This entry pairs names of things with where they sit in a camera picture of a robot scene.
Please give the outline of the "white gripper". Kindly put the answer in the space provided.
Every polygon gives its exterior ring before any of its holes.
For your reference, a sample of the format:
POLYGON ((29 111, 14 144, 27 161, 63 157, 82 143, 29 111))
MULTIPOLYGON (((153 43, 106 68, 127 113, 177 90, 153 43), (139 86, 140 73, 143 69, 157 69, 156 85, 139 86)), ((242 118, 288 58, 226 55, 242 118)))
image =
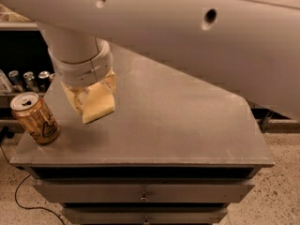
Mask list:
POLYGON ((110 45, 105 40, 97 39, 97 48, 99 52, 92 58, 76 63, 63 61, 48 50, 54 71, 62 81, 67 100, 78 115, 83 114, 89 95, 87 86, 101 81, 100 83, 112 94, 116 90, 110 45))

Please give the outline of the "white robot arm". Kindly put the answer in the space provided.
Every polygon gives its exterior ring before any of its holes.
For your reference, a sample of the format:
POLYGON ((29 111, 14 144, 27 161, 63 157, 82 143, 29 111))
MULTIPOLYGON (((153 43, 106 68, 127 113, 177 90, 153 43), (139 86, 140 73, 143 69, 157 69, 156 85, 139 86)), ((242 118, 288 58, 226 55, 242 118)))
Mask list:
POLYGON ((300 119, 300 0, 0 0, 300 119))

